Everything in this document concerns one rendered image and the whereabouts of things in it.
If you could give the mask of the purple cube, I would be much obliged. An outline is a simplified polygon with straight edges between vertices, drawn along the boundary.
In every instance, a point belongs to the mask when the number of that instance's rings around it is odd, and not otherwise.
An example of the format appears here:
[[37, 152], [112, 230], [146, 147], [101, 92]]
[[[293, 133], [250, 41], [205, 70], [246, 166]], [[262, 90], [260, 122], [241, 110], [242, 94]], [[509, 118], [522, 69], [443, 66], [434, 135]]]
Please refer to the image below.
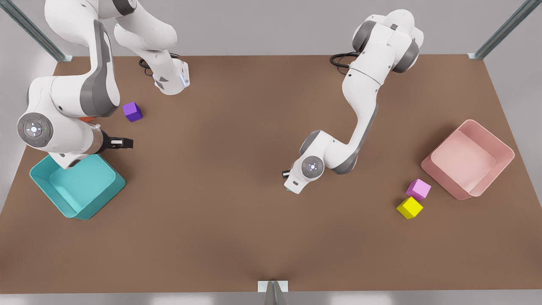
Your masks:
[[139, 106], [135, 102], [130, 102], [122, 106], [124, 116], [130, 121], [135, 122], [143, 118]]

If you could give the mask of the teal square tray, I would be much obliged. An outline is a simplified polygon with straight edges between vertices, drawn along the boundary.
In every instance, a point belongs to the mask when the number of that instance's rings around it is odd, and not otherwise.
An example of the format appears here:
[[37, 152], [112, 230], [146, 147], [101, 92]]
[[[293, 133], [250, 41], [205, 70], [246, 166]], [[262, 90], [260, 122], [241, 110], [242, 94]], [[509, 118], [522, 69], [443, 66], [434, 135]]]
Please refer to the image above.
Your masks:
[[70, 169], [48, 155], [31, 168], [30, 177], [65, 217], [79, 220], [91, 218], [126, 185], [101, 155], [91, 155]]

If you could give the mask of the yellow cube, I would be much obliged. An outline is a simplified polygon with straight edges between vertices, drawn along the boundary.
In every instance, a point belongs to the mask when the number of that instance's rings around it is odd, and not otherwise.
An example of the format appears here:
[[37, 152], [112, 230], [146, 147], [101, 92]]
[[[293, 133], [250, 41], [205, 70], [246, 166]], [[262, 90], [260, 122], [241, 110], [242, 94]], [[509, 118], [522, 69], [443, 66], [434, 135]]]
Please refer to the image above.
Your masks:
[[406, 219], [414, 218], [422, 209], [423, 206], [413, 197], [408, 197], [396, 208]]

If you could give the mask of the pink cube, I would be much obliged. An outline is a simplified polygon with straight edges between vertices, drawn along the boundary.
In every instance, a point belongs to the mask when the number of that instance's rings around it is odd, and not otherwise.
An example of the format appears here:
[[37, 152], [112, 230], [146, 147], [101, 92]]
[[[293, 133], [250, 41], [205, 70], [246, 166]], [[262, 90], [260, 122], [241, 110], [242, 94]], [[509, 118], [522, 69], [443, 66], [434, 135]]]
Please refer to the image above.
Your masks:
[[430, 189], [431, 185], [418, 178], [409, 185], [405, 193], [419, 202], [426, 199]]

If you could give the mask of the pink square tray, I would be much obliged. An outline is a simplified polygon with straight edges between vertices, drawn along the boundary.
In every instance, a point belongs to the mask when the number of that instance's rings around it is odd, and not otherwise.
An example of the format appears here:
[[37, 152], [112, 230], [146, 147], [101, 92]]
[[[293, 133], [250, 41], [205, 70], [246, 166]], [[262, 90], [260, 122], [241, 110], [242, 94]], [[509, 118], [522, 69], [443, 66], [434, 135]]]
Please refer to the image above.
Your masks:
[[478, 122], [465, 120], [421, 162], [421, 168], [457, 200], [479, 197], [515, 157]]

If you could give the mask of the silver frame post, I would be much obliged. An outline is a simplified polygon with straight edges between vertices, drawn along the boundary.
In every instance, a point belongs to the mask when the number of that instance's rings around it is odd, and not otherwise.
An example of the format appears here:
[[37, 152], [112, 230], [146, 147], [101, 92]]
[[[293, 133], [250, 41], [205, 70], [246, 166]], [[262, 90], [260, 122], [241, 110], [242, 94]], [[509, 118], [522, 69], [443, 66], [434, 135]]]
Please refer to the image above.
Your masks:
[[486, 58], [540, 4], [542, 4], [542, 0], [525, 0], [476, 52], [467, 54], [468, 58], [471, 60], [483, 60]]
[[71, 62], [73, 60], [72, 55], [64, 54], [11, 0], [0, 0], [0, 8], [57, 62]]
[[257, 291], [265, 292], [264, 305], [287, 305], [284, 292], [288, 292], [288, 280], [258, 281]]

